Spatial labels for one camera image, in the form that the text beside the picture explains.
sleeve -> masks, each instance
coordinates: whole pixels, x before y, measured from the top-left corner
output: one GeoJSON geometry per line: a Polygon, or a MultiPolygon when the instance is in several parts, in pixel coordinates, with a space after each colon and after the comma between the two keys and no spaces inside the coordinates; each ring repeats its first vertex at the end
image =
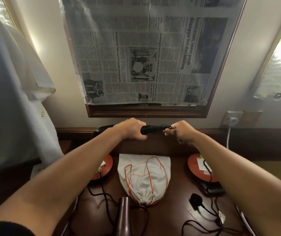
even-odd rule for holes
{"type": "Polygon", "coordinates": [[[0,236],[35,236],[33,232],[17,223],[0,221],[0,236]]]}

left hand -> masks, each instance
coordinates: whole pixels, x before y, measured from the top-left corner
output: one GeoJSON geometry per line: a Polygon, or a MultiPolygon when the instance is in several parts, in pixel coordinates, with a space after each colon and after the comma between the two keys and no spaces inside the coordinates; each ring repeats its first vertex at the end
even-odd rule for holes
{"type": "Polygon", "coordinates": [[[117,131],[122,134],[123,139],[136,139],[136,140],[146,140],[147,136],[140,133],[142,126],[146,123],[135,118],[127,119],[119,124],[114,125],[117,131]]]}

power plug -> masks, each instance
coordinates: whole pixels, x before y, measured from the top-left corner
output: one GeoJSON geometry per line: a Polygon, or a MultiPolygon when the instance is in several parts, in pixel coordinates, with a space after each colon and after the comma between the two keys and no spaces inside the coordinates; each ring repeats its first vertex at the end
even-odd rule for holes
{"type": "Polygon", "coordinates": [[[236,117],[230,117],[229,120],[228,120],[227,125],[229,127],[234,127],[234,126],[236,126],[239,123],[239,121],[240,121],[240,119],[238,119],[236,117]]]}

wall socket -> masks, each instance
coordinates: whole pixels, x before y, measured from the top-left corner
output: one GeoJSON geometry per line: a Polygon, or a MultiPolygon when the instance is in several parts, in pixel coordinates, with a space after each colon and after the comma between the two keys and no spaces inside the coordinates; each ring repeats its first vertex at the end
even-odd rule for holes
{"type": "Polygon", "coordinates": [[[242,118],[243,112],[242,111],[227,111],[223,118],[223,125],[229,124],[229,118],[236,117],[238,120],[242,118]]]}
{"type": "Polygon", "coordinates": [[[245,111],[239,124],[242,127],[253,127],[256,125],[263,111],[245,111]]]}

newspaper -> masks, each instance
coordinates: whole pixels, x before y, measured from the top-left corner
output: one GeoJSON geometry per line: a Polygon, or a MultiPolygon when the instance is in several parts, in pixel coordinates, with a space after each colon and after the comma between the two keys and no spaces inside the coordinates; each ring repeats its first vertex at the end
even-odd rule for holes
{"type": "Polygon", "coordinates": [[[245,0],[62,0],[88,104],[206,105],[245,0]]]}

